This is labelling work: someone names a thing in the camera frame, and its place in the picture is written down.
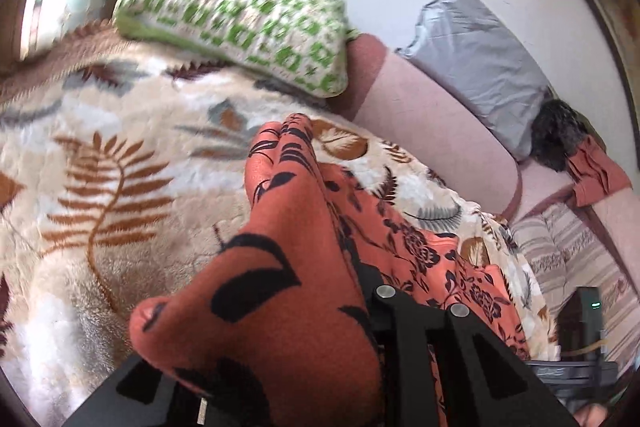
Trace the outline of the person's right hand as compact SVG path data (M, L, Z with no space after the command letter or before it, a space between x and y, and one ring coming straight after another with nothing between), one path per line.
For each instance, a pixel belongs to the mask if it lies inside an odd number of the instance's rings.
M600 427L608 418L608 408L599 403L591 403L581 407L574 418L580 427Z

